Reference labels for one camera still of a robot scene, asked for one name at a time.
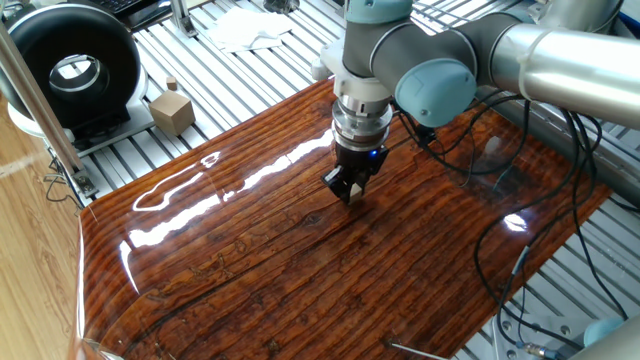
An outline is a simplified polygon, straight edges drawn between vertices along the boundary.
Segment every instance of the white cable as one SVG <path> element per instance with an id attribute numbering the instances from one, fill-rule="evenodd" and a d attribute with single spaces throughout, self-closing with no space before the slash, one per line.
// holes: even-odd
<path id="1" fill-rule="evenodd" d="M 554 31 L 554 29 L 547 29 L 544 32 L 542 32 L 531 43 L 531 45 L 527 48 L 527 50 L 524 52 L 524 54 L 522 54 L 522 55 L 520 55 L 520 56 L 518 56 L 516 58 L 516 61 L 518 61 L 518 63 L 520 64 L 520 73 L 518 74 L 518 88 L 520 90 L 520 95 L 522 95 L 525 99 L 527 99 L 529 101 L 533 101 L 533 99 L 531 99 L 531 97 L 527 93 L 527 90 L 526 90 L 526 88 L 524 86 L 524 76 L 526 75 L 527 65 L 529 65 L 529 62 L 530 62 L 529 60 L 531 60 L 531 56 L 533 56 L 533 52 L 536 49 L 536 47 L 538 46 L 538 44 L 540 44 L 540 42 L 542 41 L 542 39 L 545 38 L 545 36 L 549 35 L 553 31 Z"/>
<path id="2" fill-rule="evenodd" d="M 416 354 L 416 355 L 424 356 L 424 357 L 429 358 L 429 359 L 434 359 L 434 360 L 449 360 L 449 359 L 447 359 L 447 358 L 443 358 L 443 357 L 440 357 L 440 356 L 437 356 L 437 355 L 427 354 L 427 353 L 425 353 L 425 352 L 418 351 L 418 350 L 415 350 L 415 349 L 412 349 L 412 348 L 408 348 L 408 347 L 406 347 L 406 346 L 402 346 L 402 345 L 399 345 L 399 344 L 391 343 L 391 346 L 394 346 L 394 347 L 397 347 L 397 348 L 399 348 L 399 349 L 402 349 L 402 350 L 405 350 L 405 351 L 408 351 L 408 352 L 414 353 L 414 354 Z"/>

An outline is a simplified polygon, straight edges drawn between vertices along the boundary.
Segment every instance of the small wooden block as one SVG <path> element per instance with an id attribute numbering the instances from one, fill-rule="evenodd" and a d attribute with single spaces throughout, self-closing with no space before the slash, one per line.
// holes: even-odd
<path id="1" fill-rule="evenodd" d="M 149 110 L 156 125 L 175 136 L 196 121 L 191 100 L 170 90 L 149 104 Z"/>
<path id="2" fill-rule="evenodd" d="M 178 80 L 175 77 L 169 76 L 167 78 L 167 89 L 176 91 L 178 90 Z"/>

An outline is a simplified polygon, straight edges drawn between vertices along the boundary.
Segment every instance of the wood grain surface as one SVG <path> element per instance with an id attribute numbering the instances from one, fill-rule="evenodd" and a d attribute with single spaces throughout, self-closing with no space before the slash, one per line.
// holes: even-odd
<path id="1" fill-rule="evenodd" d="M 447 174 L 395 121 L 380 174 L 347 207 L 320 181 L 334 162 L 331 90 L 315 84 L 85 209 L 85 348 L 126 360 L 389 359 L 406 356 L 389 346 L 399 342 L 450 357 L 492 316 L 474 243 L 503 212 L 560 183 L 568 162 L 529 139 L 506 174 L 460 188 L 464 177 Z M 442 142 L 470 116 L 440 129 Z M 485 116 L 474 130 L 476 169 L 508 158 L 520 134 Z M 470 146 L 447 159 L 465 166 Z M 599 185 L 581 219 L 608 194 Z M 567 188 L 489 234 L 480 258 L 492 286 L 568 203 Z M 573 231 L 569 218 L 554 227 L 527 273 Z M 80 345 L 72 358 L 84 356 Z"/>
<path id="2" fill-rule="evenodd" d="M 45 200 L 51 157 L 11 122 L 0 95 L 0 358 L 67 358 L 75 306 L 78 218 Z M 52 196 L 70 193 L 56 185 Z"/>

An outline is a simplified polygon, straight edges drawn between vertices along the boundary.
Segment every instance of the glossy wooden table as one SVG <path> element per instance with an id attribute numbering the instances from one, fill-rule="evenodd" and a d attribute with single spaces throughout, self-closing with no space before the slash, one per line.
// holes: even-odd
<path id="1" fill-rule="evenodd" d="M 568 162 L 529 139 L 499 182 L 459 188 L 395 122 L 381 173 L 347 207 L 320 181 L 334 161 L 331 90 L 313 85 L 85 209 L 71 358 L 404 358 L 390 342 L 448 357 L 495 313 L 474 243 L 558 184 Z M 445 144 L 469 116 L 439 130 Z M 485 117 L 476 168 L 508 158 L 519 134 Z M 469 154 L 463 142 L 447 159 L 463 166 Z M 598 186 L 581 218 L 608 194 Z M 568 201 L 567 188 L 490 233 L 481 261 L 496 289 Z M 574 230 L 569 217 L 554 227 L 527 273 Z"/>

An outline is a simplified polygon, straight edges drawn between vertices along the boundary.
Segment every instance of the white cloth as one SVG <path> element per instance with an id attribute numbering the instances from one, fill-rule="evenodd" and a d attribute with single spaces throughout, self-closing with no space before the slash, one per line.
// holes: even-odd
<path id="1" fill-rule="evenodd" d="M 207 36 L 227 52 L 264 49 L 281 46 L 280 35 L 291 30 L 291 25 L 284 15 L 235 7 L 216 21 Z"/>

